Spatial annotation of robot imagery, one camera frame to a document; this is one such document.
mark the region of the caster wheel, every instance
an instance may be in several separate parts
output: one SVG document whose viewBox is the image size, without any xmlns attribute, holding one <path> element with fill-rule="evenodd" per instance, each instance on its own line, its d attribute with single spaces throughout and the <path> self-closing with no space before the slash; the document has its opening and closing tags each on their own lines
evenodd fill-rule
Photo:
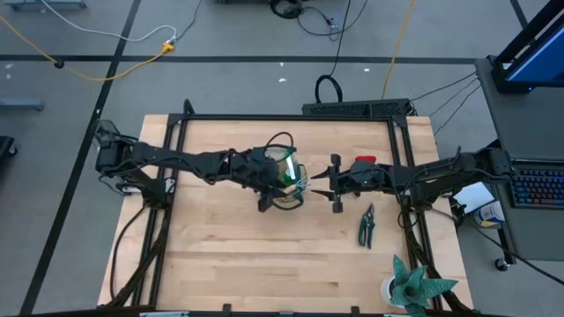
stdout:
<svg viewBox="0 0 564 317">
<path fill-rule="evenodd" d="M 12 157 L 12 156 L 15 156 L 16 154 L 18 154 L 18 148 L 12 146 L 12 147 L 8 150 L 8 155 Z"/>
<path fill-rule="evenodd" d="M 495 268 L 497 268 L 501 272 L 505 272 L 509 269 L 508 264 L 505 262 L 504 258 L 499 258 L 495 260 Z"/>
</svg>

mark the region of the blue monitor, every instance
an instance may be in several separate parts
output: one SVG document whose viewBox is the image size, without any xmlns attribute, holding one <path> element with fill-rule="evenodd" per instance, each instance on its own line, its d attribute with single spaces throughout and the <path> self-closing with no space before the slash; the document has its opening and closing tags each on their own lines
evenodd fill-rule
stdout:
<svg viewBox="0 0 564 317">
<path fill-rule="evenodd" d="M 508 75 L 508 81 L 564 84 L 564 28 L 557 30 Z"/>
<path fill-rule="evenodd" d="M 550 0 L 490 61 L 498 92 L 564 87 L 564 0 Z"/>
</svg>

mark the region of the gray floor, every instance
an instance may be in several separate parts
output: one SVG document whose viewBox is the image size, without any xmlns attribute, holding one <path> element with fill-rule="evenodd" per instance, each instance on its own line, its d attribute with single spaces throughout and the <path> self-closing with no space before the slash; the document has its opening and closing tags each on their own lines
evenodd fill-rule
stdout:
<svg viewBox="0 0 564 317">
<path fill-rule="evenodd" d="M 546 0 L 519 0 L 532 18 Z M 87 1 L 89 9 L 61 8 L 72 21 L 120 33 L 132 0 Z M 143 0 L 132 35 L 167 23 L 182 28 L 196 7 L 195 0 Z M 314 0 L 337 23 L 345 1 Z M 352 1 L 351 15 L 360 9 Z M 345 35 L 342 55 L 393 54 L 409 0 L 369 0 L 358 24 Z M 30 40 L 53 54 L 112 55 L 117 40 L 79 33 L 50 13 L 14 13 L 0 6 L 0 14 Z M 318 17 L 304 24 L 319 27 Z M 509 0 L 419 0 L 404 37 L 405 57 L 468 57 L 496 54 L 519 32 Z M 125 55 L 152 55 L 169 36 L 162 31 L 141 43 L 128 43 Z M 0 26 L 0 55 L 35 54 L 4 26 Z M 336 43 L 305 34 L 294 21 L 275 17 L 260 1 L 221 6 L 204 0 L 194 28 L 173 55 L 334 55 Z M 109 63 L 69 63 L 95 76 L 104 76 Z M 120 63 L 119 70 L 132 63 Z M 198 113 L 299 114 L 314 101 L 317 77 L 328 63 L 154 63 L 114 82 L 103 117 L 118 128 L 138 134 L 144 115 L 178 112 L 190 98 Z M 379 99 L 388 64 L 341 63 L 336 78 L 346 100 Z M 470 65 L 398 64 L 387 98 L 415 97 L 473 71 Z M 86 82 L 45 62 L 0 62 L 0 93 L 43 98 L 41 112 L 0 113 L 0 135 L 17 138 L 20 153 L 0 182 L 0 315 L 19 311 L 49 228 L 69 179 L 85 126 L 101 84 Z M 456 92 L 451 88 L 416 103 L 430 114 Z M 323 87 L 323 99 L 334 92 Z M 464 98 L 461 93 L 433 117 L 437 129 Z M 458 145 L 473 151 L 495 139 L 481 91 L 472 95 L 437 137 L 442 157 Z M 96 305 L 121 198 L 96 181 L 91 149 L 61 239 L 48 270 L 35 313 L 92 308 Z M 564 309 L 564 289 L 524 265 L 499 273 L 495 246 L 469 228 L 459 235 L 475 307 L 488 313 L 517 316 L 558 316 Z M 557 276 L 564 264 L 535 262 Z"/>
</svg>

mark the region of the red object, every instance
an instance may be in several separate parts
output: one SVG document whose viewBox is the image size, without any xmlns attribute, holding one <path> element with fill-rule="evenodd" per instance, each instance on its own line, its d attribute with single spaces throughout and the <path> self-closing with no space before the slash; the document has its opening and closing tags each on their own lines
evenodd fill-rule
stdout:
<svg viewBox="0 0 564 317">
<path fill-rule="evenodd" d="M 358 156 L 358 157 L 356 157 L 356 159 L 355 159 L 354 161 L 356 161 L 356 162 L 358 162 L 358 161 L 363 161 L 363 162 L 376 163 L 376 156 L 372 156 L 372 155 Z"/>
</svg>

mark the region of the pruning shears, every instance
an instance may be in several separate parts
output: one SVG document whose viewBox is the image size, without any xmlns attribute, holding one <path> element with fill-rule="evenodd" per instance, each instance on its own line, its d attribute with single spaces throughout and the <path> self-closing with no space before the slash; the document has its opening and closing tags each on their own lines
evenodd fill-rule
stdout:
<svg viewBox="0 0 564 317">
<path fill-rule="evenodd" d="M 364 247 L 372 248 L 372 231 L 374 230 L 374 205 L 370 203 L 367 212 L 362 215 L 359 229 L 359 244 Z"/>
</svg>

